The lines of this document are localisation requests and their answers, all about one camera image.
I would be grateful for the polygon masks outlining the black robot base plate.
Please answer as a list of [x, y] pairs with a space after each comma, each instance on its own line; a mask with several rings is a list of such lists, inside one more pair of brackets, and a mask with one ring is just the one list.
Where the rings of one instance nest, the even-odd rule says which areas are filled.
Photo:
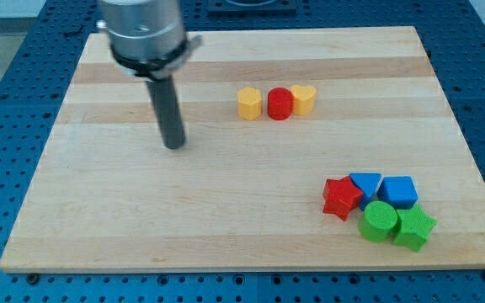
[[207, 0], [209, 13], [296, 11], [297, 0]]

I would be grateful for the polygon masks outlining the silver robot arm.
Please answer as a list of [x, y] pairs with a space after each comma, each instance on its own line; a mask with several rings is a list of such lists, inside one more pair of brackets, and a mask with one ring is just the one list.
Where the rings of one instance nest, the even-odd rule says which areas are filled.
[[178, 0], [99, 0], [99, 7], [112, 56], [135, 77], [167, 79], [203, 43], [188, 35]]

